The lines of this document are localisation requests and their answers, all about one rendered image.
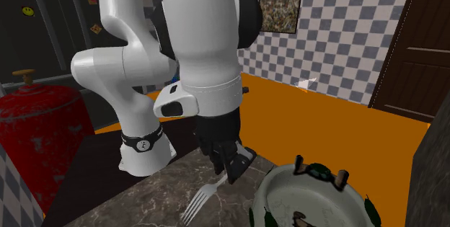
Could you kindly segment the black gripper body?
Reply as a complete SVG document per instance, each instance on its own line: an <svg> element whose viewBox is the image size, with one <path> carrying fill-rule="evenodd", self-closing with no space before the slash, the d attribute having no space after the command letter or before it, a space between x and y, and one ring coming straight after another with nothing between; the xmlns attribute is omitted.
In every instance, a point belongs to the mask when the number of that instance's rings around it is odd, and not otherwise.
<svg viewBox="0 0 450 227"><path fill-rule="evenodd" d="M210 152L213 142L237 141L241 128L240 111L215 117L195 116L195 136L202 152Z"/></svg>

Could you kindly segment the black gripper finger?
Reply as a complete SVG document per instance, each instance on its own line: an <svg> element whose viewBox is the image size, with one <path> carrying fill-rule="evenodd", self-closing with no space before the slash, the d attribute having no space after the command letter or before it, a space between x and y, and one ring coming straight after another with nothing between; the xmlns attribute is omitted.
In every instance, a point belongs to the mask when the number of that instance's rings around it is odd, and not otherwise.
<svg viewBox="0 0 450 227"><path fill-rule="evenodd" d="M211 144L203 144L201 146L201 151L205 156L208 156L213 164L215 174L219 175L224 170L224 164L221 160L221 155L213 149Z"/></svg>
<svg viewBox="0 0 450 227"><path fill-rule="evenodd" d="M238 180L255 160L257 153L243 146L240 141L222 143L223 163L229 184Z"/></svg>

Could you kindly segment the silver fork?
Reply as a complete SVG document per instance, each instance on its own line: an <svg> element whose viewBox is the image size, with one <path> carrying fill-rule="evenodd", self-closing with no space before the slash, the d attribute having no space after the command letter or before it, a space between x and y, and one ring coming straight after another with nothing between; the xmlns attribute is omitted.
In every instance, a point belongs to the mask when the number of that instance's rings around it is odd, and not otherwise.
<svg viewBox="0 0 450 227"><path fill-rule="evenodd" d="M185 212L182 214L181 220L185 226L188 226L198 211L204 206L207 200L217 192L218 187L228 179L228 175L225 174L219 181L214 184L203 185L190 201Z"/></svg>

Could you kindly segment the white bowl with green decoration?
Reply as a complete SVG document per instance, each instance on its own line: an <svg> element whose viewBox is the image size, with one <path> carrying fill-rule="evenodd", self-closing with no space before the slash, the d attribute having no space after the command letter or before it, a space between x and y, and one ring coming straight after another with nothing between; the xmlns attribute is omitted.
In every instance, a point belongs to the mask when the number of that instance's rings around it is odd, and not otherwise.
<svg viewBox="0 0 450 227"><path fill-rule="evenodd" d="M344 169L333 174L298 155L294 164L265 175L249 209L250 227L381 227L372 201L361 197L348 178Z"/></svg>

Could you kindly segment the dark robot stand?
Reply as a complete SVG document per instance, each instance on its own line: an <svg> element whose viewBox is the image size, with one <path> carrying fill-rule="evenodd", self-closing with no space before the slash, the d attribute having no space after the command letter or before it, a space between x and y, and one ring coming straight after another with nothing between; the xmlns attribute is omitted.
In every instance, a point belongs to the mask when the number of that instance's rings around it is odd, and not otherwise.
<svg viewBox="0 0 450 227"><path fill-rule="evenodd" d="M41 227L184 227L174 159L154 176L119 170L119 130L84 138Z"/></svg>

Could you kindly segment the red gas cylinder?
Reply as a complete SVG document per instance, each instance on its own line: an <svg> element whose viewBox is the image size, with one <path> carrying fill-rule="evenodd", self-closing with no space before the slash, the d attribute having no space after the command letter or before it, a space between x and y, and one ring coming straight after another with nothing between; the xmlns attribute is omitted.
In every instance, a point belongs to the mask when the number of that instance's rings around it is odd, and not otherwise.
<svg viewBox="0 0 450 227"><path fill-rule="evenodd" d="M0 97L0 144L47 213L81 142L94 129L80 91L35 84L34 72L14 71L25 85Z"/></svg>

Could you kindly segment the black refrigerator with stickers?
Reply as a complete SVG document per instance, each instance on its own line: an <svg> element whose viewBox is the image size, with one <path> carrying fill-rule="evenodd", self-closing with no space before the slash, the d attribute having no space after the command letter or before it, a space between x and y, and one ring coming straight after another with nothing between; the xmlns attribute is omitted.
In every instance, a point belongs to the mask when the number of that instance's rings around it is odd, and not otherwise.
<svg viewBox="0 0 450 227"><path fill-rule="evenodd" d="M98 0L0 0L0 83L11 93L22 85L12 72L31 68L33 79L81 91L94 129L118 122L113 108L71 75L82 50L123 46L100 21Z"/></svg>

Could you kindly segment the dark brown door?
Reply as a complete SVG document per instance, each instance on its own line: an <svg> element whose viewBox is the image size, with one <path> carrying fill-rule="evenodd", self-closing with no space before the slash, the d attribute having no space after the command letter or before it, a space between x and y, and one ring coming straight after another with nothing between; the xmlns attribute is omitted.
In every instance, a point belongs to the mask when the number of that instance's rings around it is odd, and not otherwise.
<svg viewBox="0 0 450 227"><path fill-rule="evenodd" d="M450 91L450 0L407 0L369 107L431 123Z"/></svg>

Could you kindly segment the framed speckled wall picture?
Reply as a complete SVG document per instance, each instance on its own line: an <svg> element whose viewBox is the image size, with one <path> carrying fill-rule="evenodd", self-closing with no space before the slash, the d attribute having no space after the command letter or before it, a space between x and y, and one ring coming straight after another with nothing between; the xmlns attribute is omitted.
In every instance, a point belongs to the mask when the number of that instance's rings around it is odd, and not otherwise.
<svg viewBox="0 0 450 227"><path fill-rule="evenodd" d="M262 32L296 34L301 0L259 0Z"/></svg>

